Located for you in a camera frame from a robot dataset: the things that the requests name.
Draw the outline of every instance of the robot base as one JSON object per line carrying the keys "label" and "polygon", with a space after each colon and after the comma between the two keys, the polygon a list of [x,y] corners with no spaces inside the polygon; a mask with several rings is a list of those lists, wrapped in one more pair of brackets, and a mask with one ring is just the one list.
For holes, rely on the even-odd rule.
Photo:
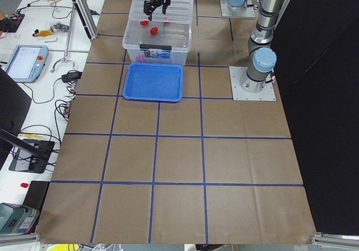
{"label": "robot base", "polygon": [[[238,11],[233,12],[228,8],[228,0],[219,0],[220,11],[222,18],[239,18],[239,19],[252,19],[256,18],[254,9],[252,7],[240,8]],[[247,0],[248,4],[252,4],[252,0]]]}
{"label": "robot base", "polygon": [[241,84],[242,74],[247,72],[247,67],[229,67],[231,77],[232,94],[234,101],[277,101],[274,94],[272,83],[265,84],[263,90],[259,93],[249,93],[245,91]]}

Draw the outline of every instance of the white desk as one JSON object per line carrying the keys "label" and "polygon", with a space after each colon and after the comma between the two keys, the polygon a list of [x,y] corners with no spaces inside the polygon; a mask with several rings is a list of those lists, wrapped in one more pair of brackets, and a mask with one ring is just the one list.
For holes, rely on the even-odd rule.
{"label": "white desk", "polygon": [[[0,49],[0,61],[7,61],[10,58],[11,53],[12,50]],[[62,56],[62,52],[49,52],[48,59],[46,60],[45,67],[42,70],[40,77],[35,83],[27,84],[34,91],[34,98],[37,102],[49,100],[52,97],[53,83],[55,80],[60,78],[62,74],[66,74],[71,69],[70,63],[64,63],[58,65],[56,72],[50,72],[52,65]],[[76,66],[79,71],[84,69],[87,56],[87,53],[69,53],[69,57],[76,59]],[[28,88],[24,87],[22,84],[20,84],[20,86],[24,91],[27,92],[29,96],[31,96],[31,92]],[[63,83],[62,81],[56,83],[55,97],[51,102],[44,104],[35,104],[32,102],[29,113],[27,114],[26,120],[22,127],[30,125],[45,125],[51,129],[54,136],[58,137],[54,119],[54,103],[57,99],[69,100],[64,98],[65,95],[68,95],[66,86],[67,84]],[[57,114],[57,122],[60,135],[63,137],[67,122],[59,114]],[[24,130],[24,132],[49,134],[49,131],[44,127],[31,127]],[[48,140],[49,137],[42,136],[42,139]],[[55,142],[54,149],[59,149],[59,143],[55,139],[52,139],[52,141]],[[56,160],[57,154],[53,153],[49,162],[53,163],[56,162]],[[43,174],[32,174],[28,172],[9,171],[8,168],[11,164],[11,161],[12,156],[9,155],[5,164],[0,170],[0,203],[7,202],[22,204],[27,192],[27,188],[22,188],[20,184],[22,182],[29,184],[31,180],[50,181],[52,173],[45,171]],[[47,166],[47,169],[53,170],[53,167]]]}
{"label": "white desk", "polygon": [[[25,7],[28,3],[36,0],[22,0],[19,8]],[[87,0],[88,6],[91,10],[101,12],[104,0]],[[49,5],[50,2],[42,0],[35,2],[33,5]],[[58,6],[72,7],[71,0],[62,0],[58,3]],[[59,13],[55,12],[55,17],[65,17],[71,10],[69,8],[59,8]],[[70,16],[66,19],[54,19],[52,17],[53,8],[51,7],[29,7],[21,11],[25,14],[25,18],[22,21],[19,29],[16,33],[8,33],[5,38],[0,40],[0,49],[14,49],[18,44],[26,45],[46,45],[49,50],[64,51],[67,39],[67,33],[55,33],[54,35],[46,37],[33,37],[35,29],[45,30],[49,29],[52,23],[61,22],[65,25],[69,25]],[[97,25],[99,16],[93,16],[94,22]],[[56,42],[45,43],[45,41],[55,40]],[[88,39],[85,30],[82,26],[79,15],[76,16],[73,21],[73,29],[70,39],[69,51],[74,52],[88,52],[90,50],[91,42]]]}

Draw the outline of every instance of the red object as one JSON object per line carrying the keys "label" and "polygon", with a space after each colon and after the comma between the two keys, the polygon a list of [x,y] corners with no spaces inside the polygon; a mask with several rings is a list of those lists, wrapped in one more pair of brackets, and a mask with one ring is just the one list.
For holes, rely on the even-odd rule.
{"label": "red object", "polygon": [[151,33],[151,35],[157,35],[157,32],[158,32],[158,27],[154,27],[154,28],[151,28],[151,30],[150,30],[150,33]]}

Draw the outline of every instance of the cardboard surface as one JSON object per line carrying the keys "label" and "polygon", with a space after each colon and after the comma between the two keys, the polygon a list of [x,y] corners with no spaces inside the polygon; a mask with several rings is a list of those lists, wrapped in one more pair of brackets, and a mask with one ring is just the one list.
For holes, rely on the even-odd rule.
{"label": "cardboard surface", "polygon": [[255,20],[197,0],[178,103],[123,98],[131,0],[105,0],[37,231],[44,243],[304,244],[315,232],[276,102],[235,102]]}

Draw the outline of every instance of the blue tray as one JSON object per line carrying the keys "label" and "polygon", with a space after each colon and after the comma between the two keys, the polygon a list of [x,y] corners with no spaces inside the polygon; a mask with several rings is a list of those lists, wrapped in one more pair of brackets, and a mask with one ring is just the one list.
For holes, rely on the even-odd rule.
{"label": "blue tray", "polygon": [[177,102],[182,98],[183,68],[179,65],[132,63],[123,96],[145,101]]}

